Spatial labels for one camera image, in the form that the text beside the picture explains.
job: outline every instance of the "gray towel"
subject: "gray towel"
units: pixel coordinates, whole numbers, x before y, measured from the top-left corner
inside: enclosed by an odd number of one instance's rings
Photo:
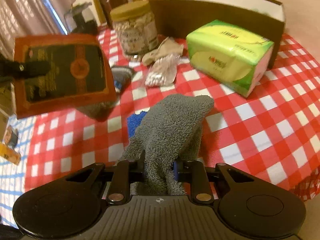
[[[145,151],[144,183],[134,183],[132,194],[181,195],[182,185],[174,180],[172,164],[197,158],[202,120],[213,107],[209,96],[169,95],[150,108],[119,159],[138,159]]]

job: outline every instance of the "green tissue package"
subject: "green tissue package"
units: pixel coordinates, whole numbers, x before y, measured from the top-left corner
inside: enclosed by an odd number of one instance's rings
[[[219,20],[187,36],[190,63],[247,97],[267,69],[273,42]]]

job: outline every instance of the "cardboard box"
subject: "cardboard box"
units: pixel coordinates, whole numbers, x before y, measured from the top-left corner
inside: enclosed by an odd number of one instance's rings
[[[276,0],[149,0],[159,34],[186,38],[214,20],[227,22],[274,42],[272,68],[284,32],[282,3]]]
[[[190,63],[247,97],[268,67],[273,42],[215,20],[187,36]]]

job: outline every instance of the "plastic bag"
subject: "plastic bag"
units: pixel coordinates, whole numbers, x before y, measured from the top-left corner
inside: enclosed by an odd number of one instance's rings
[[[170,54],[158,59],[149,69],[145,85],[149,87],[168,86],[173,83],[177,75],[177,65],[180,55]]]

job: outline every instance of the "glass jar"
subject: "glass jar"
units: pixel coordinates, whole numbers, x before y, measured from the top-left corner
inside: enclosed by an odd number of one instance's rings
[[[131,61],[142,57],[159,45],[155,17],[148,1],[135,1],[110,12],[124,56]]]

